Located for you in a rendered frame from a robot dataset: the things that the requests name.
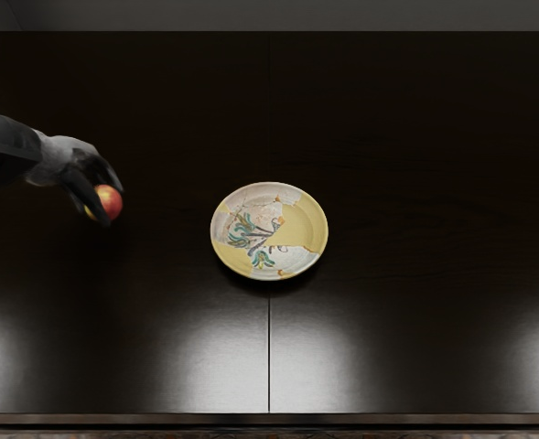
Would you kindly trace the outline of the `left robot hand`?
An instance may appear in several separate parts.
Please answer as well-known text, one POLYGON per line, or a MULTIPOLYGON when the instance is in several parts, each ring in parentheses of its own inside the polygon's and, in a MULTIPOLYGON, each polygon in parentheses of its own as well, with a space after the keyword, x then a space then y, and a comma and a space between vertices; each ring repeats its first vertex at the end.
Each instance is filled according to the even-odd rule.
POLYGON ((111 164, 94 145, 80 139, 35 133, 40 140, 41 161, 25 173, 26 182, 36 187, 61 187, 80 213, 88 208, 97 222, 108 228, 112 220, 94 187, 104 184, 124 191, 111 164))

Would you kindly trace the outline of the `yellow patterned plate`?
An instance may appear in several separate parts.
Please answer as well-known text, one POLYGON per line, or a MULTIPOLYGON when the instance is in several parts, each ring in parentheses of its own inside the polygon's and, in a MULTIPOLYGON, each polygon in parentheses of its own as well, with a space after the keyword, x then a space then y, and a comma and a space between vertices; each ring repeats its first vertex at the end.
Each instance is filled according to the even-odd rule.
POLYGON ((259 281, 305 272, 325 251, 328 238, 322 207, 302 189, 280 182, 235 190, 210 221, 210 240, 220 261, 259 281))

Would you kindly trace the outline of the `red yellow apple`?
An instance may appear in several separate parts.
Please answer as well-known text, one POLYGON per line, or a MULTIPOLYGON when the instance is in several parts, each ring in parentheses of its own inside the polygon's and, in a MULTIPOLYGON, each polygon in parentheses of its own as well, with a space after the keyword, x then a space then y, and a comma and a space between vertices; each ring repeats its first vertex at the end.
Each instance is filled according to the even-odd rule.
POLYGON ((108 220, 115 220, 121 214, 124 206, 121 193, 115 187, 105 184, 94 186, 93 189, 101 201, 108 220))

